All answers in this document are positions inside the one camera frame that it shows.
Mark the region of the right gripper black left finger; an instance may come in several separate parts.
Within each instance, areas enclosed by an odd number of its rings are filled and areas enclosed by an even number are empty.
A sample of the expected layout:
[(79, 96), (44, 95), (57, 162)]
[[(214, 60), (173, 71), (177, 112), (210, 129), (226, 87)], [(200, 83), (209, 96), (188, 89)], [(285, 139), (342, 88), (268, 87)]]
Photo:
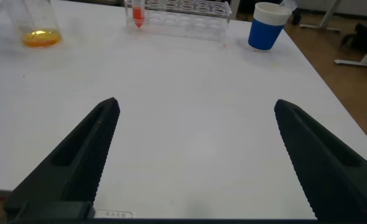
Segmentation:
[(115, 98), (97, 104), (8, 196), (7, 219), (93, 218), (119, 114)]

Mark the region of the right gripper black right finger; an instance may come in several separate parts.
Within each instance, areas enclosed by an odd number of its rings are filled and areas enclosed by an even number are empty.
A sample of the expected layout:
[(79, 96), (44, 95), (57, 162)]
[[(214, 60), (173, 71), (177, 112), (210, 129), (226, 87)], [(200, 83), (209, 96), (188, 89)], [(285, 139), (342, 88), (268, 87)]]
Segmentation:
[(319, 221), (367, 221), (367, 160), (297, 105), (274, 112), (304, 194)]

